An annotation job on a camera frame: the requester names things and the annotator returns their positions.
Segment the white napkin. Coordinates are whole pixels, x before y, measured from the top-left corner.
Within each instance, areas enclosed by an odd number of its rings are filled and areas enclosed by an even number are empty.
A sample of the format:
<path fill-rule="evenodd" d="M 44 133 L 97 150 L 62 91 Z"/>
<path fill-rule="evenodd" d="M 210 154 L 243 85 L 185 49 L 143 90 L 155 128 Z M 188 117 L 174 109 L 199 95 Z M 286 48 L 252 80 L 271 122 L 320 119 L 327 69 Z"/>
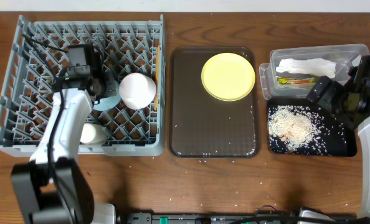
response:
<path fill-rule="evenodd" d="M 299 73 L 316 77 L 327 76 L 329 78 L 334 78 L 336 75 L 336 63 L 323 58 L 308 60 L 287 58 L 280 61 L 275 71 L 278 73 Z"/>

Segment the green yellow sauce packet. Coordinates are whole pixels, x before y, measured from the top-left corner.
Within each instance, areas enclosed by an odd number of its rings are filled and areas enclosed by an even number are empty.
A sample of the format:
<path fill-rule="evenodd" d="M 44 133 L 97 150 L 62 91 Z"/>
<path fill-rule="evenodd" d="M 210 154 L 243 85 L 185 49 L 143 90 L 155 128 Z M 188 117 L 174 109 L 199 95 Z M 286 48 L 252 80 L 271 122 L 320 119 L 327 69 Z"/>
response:
<path fill-rule="evenodd" d="M 278 77 L 277 82 L 280 85 L 303 85 L 303 84 L 311 84 L 315 83 L 317 78 L 285 78 L 285 77 Z"/>

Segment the yellow plate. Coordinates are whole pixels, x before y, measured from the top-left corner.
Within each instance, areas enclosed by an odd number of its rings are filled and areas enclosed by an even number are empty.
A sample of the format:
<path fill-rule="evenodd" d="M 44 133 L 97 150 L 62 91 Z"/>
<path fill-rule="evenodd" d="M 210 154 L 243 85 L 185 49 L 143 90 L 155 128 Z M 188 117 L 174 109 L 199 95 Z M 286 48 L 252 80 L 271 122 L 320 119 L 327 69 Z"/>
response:
<path fill-rule="evenodd" d="M 214 98 L 237 101 L 253 90 L 255 71 L 246 58 L 235 53 L 220 53 L 204 64 L 201 82 Z"/>

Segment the wooden chopstick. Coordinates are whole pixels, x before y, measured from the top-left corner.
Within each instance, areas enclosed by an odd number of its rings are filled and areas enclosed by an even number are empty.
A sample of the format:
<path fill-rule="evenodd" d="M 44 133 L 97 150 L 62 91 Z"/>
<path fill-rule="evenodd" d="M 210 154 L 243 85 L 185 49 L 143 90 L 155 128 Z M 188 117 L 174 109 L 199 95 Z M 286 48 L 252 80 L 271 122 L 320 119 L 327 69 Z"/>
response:
<path fill-rule="evenodd" d="M 159 84 L 159 55 L 160 55 L 160 45 L 157 46 L 156 51 L 156 71 L 155 71 L 155 85 L 156 85 L 156 94 L 154 97 L 154 111 L 158 111 L 158 84 Z"/>

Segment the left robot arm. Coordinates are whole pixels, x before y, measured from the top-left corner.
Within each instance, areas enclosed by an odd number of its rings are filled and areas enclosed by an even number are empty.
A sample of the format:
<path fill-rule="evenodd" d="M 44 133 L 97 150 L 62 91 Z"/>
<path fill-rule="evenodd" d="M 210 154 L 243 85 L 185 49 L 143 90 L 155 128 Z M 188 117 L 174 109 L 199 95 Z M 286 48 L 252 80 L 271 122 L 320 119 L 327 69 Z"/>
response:
<path fill-rule="evenodd" d="M 115 206 L 94 200 L 77 164 L 83 126 L 106 90 L 102 54 L 89 44 L 70 45 L 67 53 L 37 150 L 12 169 L 14 193 L 26 223 L 115 223 Z"/>

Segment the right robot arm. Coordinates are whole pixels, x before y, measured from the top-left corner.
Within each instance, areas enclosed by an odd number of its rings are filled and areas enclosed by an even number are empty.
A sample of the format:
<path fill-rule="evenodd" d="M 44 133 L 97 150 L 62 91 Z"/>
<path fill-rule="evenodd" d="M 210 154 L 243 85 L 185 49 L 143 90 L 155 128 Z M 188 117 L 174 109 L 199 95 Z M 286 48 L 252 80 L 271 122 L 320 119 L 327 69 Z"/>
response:
<path fill-rule="evenodd" d="M 321 77 L 306 98 L 347 127 L 357 129 L 363 154 L 363 194 L 357 217 L 370 220 L 370 55 L 361 57 L 348 75 L 345 85 Z"/>

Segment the white pink bowl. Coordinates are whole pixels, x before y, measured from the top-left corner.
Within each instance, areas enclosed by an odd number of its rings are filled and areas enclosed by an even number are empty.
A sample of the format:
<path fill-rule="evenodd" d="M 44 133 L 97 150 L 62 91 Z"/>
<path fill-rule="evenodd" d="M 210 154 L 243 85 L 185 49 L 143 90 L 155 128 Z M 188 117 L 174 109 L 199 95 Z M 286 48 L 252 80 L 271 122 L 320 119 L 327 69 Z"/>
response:
<path fill-rule="evenodd" d="M 128 108 L 140 110 L 149 106 L 154 100 L 156 84 L 142 73 L 131 73 L 120 82 L 119 94 Z"/>

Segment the light blue bowl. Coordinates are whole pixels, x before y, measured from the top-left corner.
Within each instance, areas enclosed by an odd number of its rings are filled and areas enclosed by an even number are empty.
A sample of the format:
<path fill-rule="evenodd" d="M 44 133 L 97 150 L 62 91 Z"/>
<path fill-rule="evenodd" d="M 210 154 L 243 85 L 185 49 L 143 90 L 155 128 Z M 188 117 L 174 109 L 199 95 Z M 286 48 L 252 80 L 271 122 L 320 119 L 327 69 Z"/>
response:
<path fill-rule="evenodd" d="M 94 104 L 93 109 L 97 111 L 110 110 L 114 108 L 120 101 L 121 101 L 120 95 L 102 98 L 98 103 Z"/>

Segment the small white cup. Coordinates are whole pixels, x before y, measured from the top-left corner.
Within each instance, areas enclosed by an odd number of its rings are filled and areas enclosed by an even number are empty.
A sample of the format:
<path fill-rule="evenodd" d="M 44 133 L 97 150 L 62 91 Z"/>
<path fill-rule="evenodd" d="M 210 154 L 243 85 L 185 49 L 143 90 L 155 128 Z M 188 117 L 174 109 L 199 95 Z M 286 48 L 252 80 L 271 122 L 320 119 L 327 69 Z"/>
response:
<path fill-rule="evenodd" d="M 108 136 L 99 124 L 85 123 L 82 129 L 80 142 L 83 144 L 104 144 Z"/>

